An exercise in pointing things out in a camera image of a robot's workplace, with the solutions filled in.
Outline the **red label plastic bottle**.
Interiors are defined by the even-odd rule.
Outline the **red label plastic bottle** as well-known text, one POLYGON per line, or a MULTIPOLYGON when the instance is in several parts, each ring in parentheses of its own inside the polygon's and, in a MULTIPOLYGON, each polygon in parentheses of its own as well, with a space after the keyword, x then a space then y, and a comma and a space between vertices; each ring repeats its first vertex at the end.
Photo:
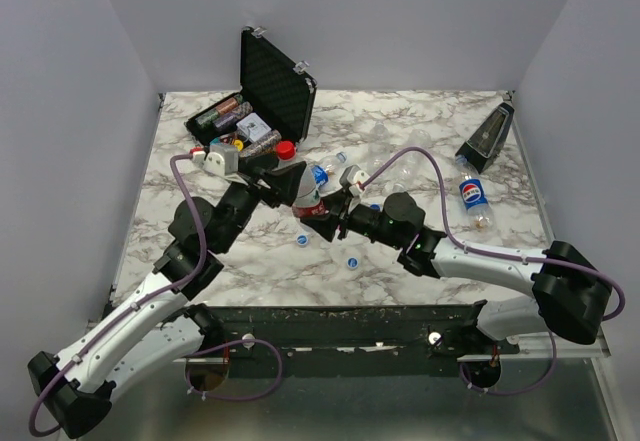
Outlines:
MULTIPOLYGON (((305 160, 300 154, 297 153, 296 148, 295 157, 289 160, 281 160, 279 158, 278 167, 283 168, 297 162, 305 162, 305 160)), ((322 215, 324 214, 324 211, 325 209, 322 204, 322 198, 319 192, 319 188, 314 181, 314 177, 311 173, 310 167, 306 165, 306 170, 302 176, 299 186, 298 198, 292 205, 292 212, 296 218, 301 219, 302 217, 307 216, 322 215)))

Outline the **red bottle cap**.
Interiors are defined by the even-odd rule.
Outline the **red bottle cap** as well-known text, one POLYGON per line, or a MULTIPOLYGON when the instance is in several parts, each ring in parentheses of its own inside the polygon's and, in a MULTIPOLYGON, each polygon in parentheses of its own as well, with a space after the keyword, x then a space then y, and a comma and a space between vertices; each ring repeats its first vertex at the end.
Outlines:
POLYGON ((276 155, 281 160, 289 160, 296 155, 296 146, 290 141, 281 141, 275 147, 276 155))

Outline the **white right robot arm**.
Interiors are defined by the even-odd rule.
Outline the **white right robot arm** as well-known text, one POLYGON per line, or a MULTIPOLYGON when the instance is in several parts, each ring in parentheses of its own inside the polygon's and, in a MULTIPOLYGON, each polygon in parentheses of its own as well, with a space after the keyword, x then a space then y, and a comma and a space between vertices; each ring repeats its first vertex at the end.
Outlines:
POLYGON ((396 251, 415 276, 464 278, 517 292, 502 302, 481 302, 475 319, 460 328, 460 340, 480 353, 496 340, 551 331, 575 344, 595 342, 611 287, 571 244, 554 241, 544 250, 515 250, 454 242, 427 227, 425 213, 408 193, 390 195, 380 209, 344 191, 324 199, 326 212, 302 223, 327 241, 354 232, 396 251))

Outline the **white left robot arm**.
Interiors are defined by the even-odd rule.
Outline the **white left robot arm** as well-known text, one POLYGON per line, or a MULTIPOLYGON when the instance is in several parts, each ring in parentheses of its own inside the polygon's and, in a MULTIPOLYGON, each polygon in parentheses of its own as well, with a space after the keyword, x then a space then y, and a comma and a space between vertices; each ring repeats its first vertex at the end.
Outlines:
POLYGON ((102 321, 58 353, 41 351, 28 363, 37 401, 29 431, 46 437, 58 431, 71 440, 98 426, 125 387, 139 375, 194 352, 214 354, 220 329, 182 314, 222 271, 218 255, 230 250, 256 207, 294 203, 304 162, 280 167, 276 156, 242 160, 195 149, 176 155, 228 181, 216 204, 193 197, 179 170, 172 171, 184 196, 168 231, 171 244, 135 291, 102 321))

